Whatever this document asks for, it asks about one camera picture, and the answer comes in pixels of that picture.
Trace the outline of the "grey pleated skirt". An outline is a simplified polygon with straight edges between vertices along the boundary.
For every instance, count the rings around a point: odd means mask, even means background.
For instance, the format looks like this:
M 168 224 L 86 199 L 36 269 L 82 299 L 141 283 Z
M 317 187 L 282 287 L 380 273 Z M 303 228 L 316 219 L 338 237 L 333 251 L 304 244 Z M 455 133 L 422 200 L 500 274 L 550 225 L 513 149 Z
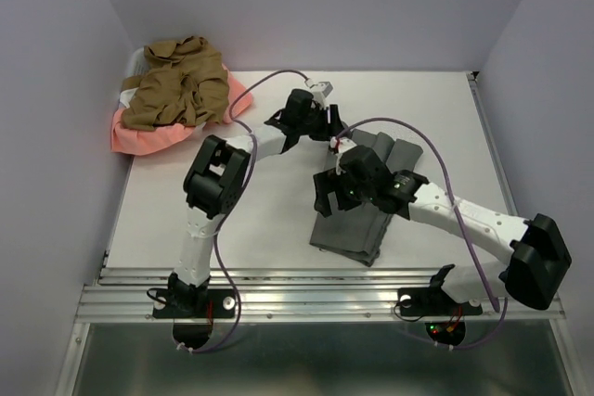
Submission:
M 351 139 L 358 145 L 372 148 L 392 172 L 413 171 L 423 154 L 421 146 L 392 139 L 382 132 L 372 134 L 355 129 Z M 381 242 L 392 216 L 368 203 L 349 211 L 340 211 L 335 197 L 330 197 L 329 203 L 332 214 L 327 218 L 316 217 L 309 244 L 372 266 L 381 255 Z

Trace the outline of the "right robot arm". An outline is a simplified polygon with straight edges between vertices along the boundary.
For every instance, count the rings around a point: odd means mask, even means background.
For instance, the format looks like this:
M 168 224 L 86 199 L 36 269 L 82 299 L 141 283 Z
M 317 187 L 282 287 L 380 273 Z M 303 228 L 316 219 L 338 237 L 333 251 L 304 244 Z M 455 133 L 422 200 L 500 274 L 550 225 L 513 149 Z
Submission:
M 402 289 L 410 315 L 447 314 L 459 305 L 512 298 L 544 311 L 553 301 L 572 259 L 556 222 L 544 214 L 523 219 L 451 196 L 410 170 L 392 172 L 369 147 L 340 153 L 335 167 L 315 174 L 315 209 L 324 217 L 370 204 L 389 215 L 468 238 L 491 256 L 489 263 L 448 264 L 427 287 Z

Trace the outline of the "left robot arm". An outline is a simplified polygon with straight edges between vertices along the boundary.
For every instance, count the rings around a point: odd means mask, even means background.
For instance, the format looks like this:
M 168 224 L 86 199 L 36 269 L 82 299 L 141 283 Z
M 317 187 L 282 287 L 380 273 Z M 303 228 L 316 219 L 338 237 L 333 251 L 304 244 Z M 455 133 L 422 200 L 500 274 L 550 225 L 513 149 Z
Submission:
M 326 99 L 329 82 L 308 82 L 291 91 L 285 107 L 245 135 L 223 139 L 207 136 L 183 183 L 187 229 L 180 259 L 157 301 L 184 315 L 200 314 L 206 305 L 214 238 L 238 203 L 249 169 L 264 158 L 283 154 L 303 136 L 329 141 L 342 130 L 337 108 Z

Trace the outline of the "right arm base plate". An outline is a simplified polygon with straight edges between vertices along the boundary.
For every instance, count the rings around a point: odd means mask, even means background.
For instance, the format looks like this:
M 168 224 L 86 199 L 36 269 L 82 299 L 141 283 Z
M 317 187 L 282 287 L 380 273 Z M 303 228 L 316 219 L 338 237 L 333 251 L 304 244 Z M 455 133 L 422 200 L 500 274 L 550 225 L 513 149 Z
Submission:
M 420 317 L 449 317 L 458 315 L 481 315 L 481 305 L 472 306 L 469 302 L 457 303 L 440 288 L 433 287 L 401 287 L 398 289 L 398 300 L 395 312 L 406 319 Z

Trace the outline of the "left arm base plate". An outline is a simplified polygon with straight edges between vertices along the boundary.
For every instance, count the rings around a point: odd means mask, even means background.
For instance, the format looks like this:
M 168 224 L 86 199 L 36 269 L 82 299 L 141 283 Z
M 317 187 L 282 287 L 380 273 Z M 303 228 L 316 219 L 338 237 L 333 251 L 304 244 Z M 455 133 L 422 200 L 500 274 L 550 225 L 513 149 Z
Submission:
M 231 288 L 201 290 L 192 302 L 182 301 L 167 288 L 151 287 L 155 319 L 232 319 L 236 315 L 235 294 Z

